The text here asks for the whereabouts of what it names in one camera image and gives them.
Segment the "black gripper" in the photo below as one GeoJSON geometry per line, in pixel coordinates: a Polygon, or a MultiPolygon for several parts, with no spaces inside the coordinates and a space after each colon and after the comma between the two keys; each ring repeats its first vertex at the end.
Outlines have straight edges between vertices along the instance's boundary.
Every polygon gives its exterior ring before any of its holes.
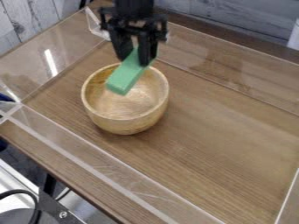
{"type": "Polygon", "coordinates": [[[100,30],[108,33],[120,60],[133,51],[130,37],[137,37],[137,57],[147,67],[157,54],[157,41],[165,41],[168,19],[155,13],[155,0],[114,0],[112,6],[97,9],[100,30]]]}

